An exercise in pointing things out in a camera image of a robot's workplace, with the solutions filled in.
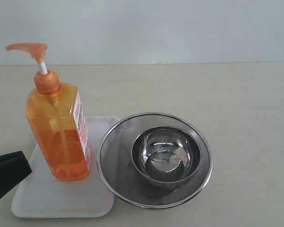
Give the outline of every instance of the soap dispenser bottle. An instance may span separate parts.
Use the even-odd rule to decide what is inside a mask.
[[[60,82],[58,74],[46,68],[46,49],[43,43],[6,47],[30,53],[39,65],[26,113],[52,174],[60,181],[83,179],[90,172],[91,145],[78,88]]]

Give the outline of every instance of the white table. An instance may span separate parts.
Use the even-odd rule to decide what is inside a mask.
[[[191,122],[213,151],[213,175],[191,201],[145,210],[116,199],[101,218],[19,219],[15,190],[0,200],[0,226],[284,226],[284,63],[53,66],[76,84],[85,115],[174,114]],[[0,67],[0,155],[36,140],[25,116],[37,66]]]

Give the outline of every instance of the stainless steel bowl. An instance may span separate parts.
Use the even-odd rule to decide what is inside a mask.
[[[175,190],[160,188],[146,182],[135,169],[132,161],[133,144],[139,135],[151,128],[162,126],[184,131],[183,136],[189,135],[193,139],[190,140],[190,143],[193,144],[192,147],[195,149],[194,143],[196,143],[200,152],[200,163],[196,168],[195,175],[186,184]],[[152,172],[152,166],[148,167],[148,165],[154,165],[155,168],[152,170],[160,170],[154,162],[151,162],[158,159],[157,155],[161,154],[150,157],[150,163],[145,162],[145,166],[150,169],[148,171],[152,176],[155,176],[156,173]],[[173,207],[190,200],[205,187],[212,171],[212,155],[202,134],[186,121],[164,113],[140,113],[119,121],[103,137],[97,162],[99,174],[112,193],[132,205],[150,209]],[[180,161],[175,169],[170,167],[174,179],[178,179],[178,175],[182,175],[182,171],[185,172],[187,165],[185,160],[182,160],[182,165]]]
[[[194,138],[174,127],[150,128],[133,144],[135,169],[145,181],[166,190],[186,184],[197,173],[200,160]]]

